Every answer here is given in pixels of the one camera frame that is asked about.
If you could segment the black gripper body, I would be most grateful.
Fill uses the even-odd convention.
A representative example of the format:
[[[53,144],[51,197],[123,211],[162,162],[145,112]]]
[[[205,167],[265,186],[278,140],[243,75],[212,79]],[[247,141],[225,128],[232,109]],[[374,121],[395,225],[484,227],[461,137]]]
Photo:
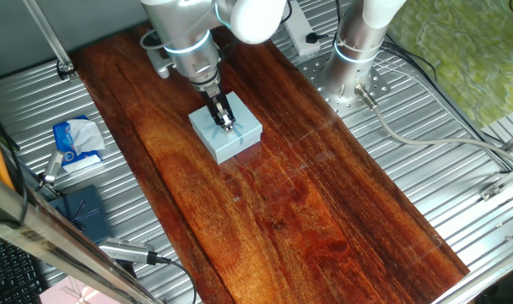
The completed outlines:
[[[228,114],[228,101],[220,85],[207,87],[201,93],[201,96],[213,117],[222,117]]]

